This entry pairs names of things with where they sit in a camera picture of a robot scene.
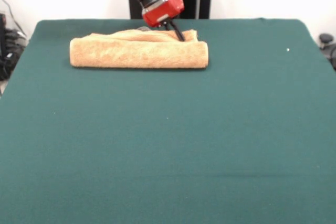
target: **green table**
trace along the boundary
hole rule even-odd
[[[335,73],[298,20],[180,20],[206,70],[74,69],[141,20],[40,22],[0,100],[0,223],[336,222]]]

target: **black cable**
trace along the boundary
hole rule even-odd
[[[334,52],[336,52],[336,47],[334,47],[332,50],[331,50],[331,52],[330,52],[330,63],[331,63],[331,65],[333,66],[333,68],[335,68],[336,66],[334,66],[334,61],[335,61],[335,58],[333,58],[333,54],[334,54]]]
[[[17,28],[19,28],[19,30],[21,31],[21,33],[23,33],[27,37],[27,35],[25,34],[25,32],[23,31],[23,29],[21,28],[21,26],[15,20],[10,4],[7,1],[5,1],[5,0],[2,0],[2,1],[5,3],[5,5],[7,5],[8,9],[9,9],[9,13],[10,13],[10,15],[11,15],[11,17],[12,17],[15,25],[17,26]]]

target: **towel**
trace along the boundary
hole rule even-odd
[[[90,68],[206,68],[208,46],[197,31],[125,30],[110,35],[90,34],[70,42],[70,63]]]

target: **tan towel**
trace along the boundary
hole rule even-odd
[[[91,34],[70,42],[70,63],[93,68],[206,68],[208,46],[197,31],[125,30],[111,35]]]

